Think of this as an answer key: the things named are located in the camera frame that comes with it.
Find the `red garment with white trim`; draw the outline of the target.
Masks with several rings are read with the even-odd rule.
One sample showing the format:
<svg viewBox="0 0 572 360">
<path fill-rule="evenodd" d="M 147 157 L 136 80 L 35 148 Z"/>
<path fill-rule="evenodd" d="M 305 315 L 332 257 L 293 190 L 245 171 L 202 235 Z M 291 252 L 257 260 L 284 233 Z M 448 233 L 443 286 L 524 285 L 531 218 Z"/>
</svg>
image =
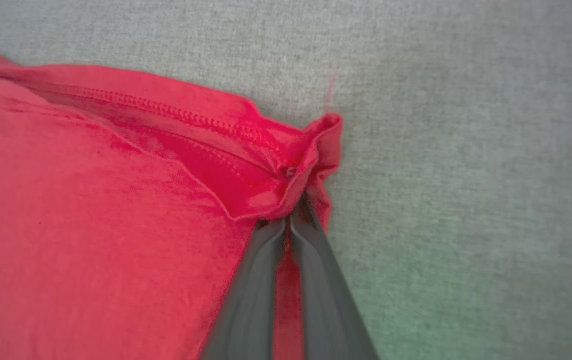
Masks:
<svg viewBox="0 0 572 360">
<path fill-rule="evenodd" d="M 259 219 L 324 181 L 343 118 L 303 129 L 142 71 L 0 56 L 0 360 L 198 360 Z"/>
</svg>

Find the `grey fabric sofa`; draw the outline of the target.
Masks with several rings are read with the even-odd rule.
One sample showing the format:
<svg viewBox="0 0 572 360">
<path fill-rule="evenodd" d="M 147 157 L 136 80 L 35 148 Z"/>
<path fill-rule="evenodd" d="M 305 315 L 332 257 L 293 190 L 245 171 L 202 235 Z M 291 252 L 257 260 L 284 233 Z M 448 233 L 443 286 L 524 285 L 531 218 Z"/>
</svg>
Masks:
<svg viewBox="0 0 572 360">
<path fill-rule="evenodd" d="M 0 0 L 0 55 L 343 116 L 329 226 L 385 360 L 572 360 L 572 0 Z"/>
</svg>

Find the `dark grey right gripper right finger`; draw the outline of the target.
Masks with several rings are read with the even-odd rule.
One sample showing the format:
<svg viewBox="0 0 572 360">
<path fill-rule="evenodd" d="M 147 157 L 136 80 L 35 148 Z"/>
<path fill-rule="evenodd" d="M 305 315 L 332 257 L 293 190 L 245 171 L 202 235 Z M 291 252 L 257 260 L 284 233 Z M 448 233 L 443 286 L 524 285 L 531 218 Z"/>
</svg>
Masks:
<svg viewBox="0 0 572 360">
<path fill-rule="evenodd" d="M 380 360 L 308 193 L 293 208 L 289 229 L 304 360 Z"/>
</svg>

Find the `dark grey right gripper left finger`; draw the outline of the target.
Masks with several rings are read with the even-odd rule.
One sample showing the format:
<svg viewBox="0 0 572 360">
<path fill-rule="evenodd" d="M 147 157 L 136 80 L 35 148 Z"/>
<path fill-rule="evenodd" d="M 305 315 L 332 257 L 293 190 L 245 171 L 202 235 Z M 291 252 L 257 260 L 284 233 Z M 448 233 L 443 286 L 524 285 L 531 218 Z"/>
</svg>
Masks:
<svg viewBox="0 0 572 360">
<path fill-rule="evenodd" d="M 236 266 L 198 360 L 273 360 L 276 270 L 285 219 L 261 219 Z"/>
</svg>

